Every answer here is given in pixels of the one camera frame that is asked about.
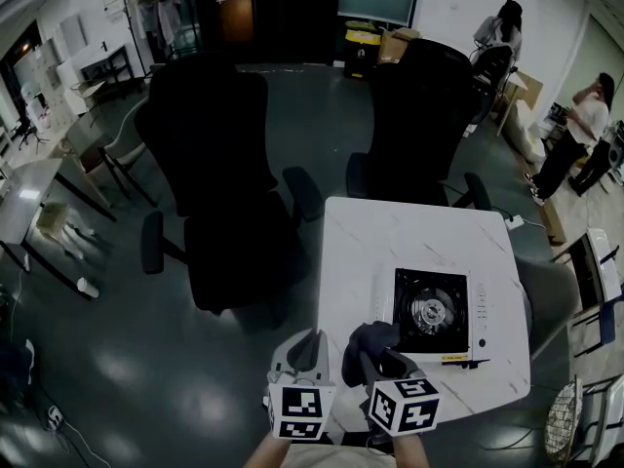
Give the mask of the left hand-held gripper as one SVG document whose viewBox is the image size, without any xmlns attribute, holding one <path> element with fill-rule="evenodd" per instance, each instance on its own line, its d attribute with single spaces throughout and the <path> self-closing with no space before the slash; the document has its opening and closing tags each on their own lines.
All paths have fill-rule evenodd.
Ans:
<svg viewBox="0 0 624 468">
<path fill-rule="evenodd" d="M 300 331 L 281 343 L 272 356 L 265 395 L 272 436 L 319 441 L 331 416 L 335 389 L 323 331 Z"/>
</svg>

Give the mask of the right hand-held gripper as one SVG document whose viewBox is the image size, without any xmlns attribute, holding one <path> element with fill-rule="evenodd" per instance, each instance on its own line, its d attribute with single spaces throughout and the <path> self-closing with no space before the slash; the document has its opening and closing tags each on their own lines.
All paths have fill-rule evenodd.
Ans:
<svg viewBox="0 0 624 468">
<path fill-rule="evenodd" d="M 383 355 L 384 376 L 366 352 L 359 353 L 362 382 L 372 387 L 369 419 L 391 437 L 435 430 L 441 405 L 441 393 L 425 377 L 425 372 L 406 355 L 386 349 Z"/>
</svg>

